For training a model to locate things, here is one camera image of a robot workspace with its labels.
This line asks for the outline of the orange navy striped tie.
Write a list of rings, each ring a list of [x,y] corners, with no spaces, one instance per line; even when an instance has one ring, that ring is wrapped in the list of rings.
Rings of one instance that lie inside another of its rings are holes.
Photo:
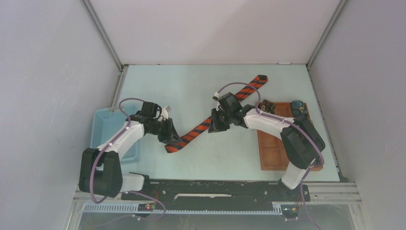
[[[259,89],[267,82],[268,82],[268,76],[258,75],[248,84],[251,85],[252,87],[254,87],[255,89]],[[241,101],[245,100],[249,95],[254,93],[254,91],[255,90],[253,88],[251,88],[249,86],[245,86],[239,92],[236,93],[237,101],[241,102]],[[182,136],[181,137],[182,142],[165,145],[164,148],[165,148],[166,152],[175,153],[175,152],[183,149],[190,142],[192,142],[194,139],[196,139],[200,134],[202,134],[203,132],[205,132],[206,130],[209,129],[211,120],[212,120],[212,118],[210,116],[207,119],[205,119],[202,123],[200,123],[197,127],[195,127],[190,132],[188,132],[187,134]]]

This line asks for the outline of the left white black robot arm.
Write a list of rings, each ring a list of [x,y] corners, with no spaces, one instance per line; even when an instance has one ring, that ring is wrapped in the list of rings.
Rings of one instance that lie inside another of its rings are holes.
[[[146,134],[157,136],[163,144],[181,142],[169,116],[170,111],[169,106],[161,107],[153,102],[143,102],[141,109],[132,115],[121,110],[126,117],[123,126],[105,143],[83,151],[80,191],[89,193],[95,204],[131,191],[139,199],[147,199],[151,195],[151,186],[145,183],[146,176],[123,173],[121,162],[130,148]]]

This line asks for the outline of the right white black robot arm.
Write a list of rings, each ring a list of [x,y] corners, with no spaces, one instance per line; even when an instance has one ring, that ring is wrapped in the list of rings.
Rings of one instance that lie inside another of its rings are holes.
[[[216,92],[213,99],[217,105],[211,110],[209,133],[223,132],[235,125],[265,132],[282,141],[289,160],[278,188],[282,199],[293,199],[310,169],[317,162],[325,162],[322,156],[325,142],[307,116],[284,117],[267,113],[260,110],[260,101],[242,106],[231,92],[224,95]]]

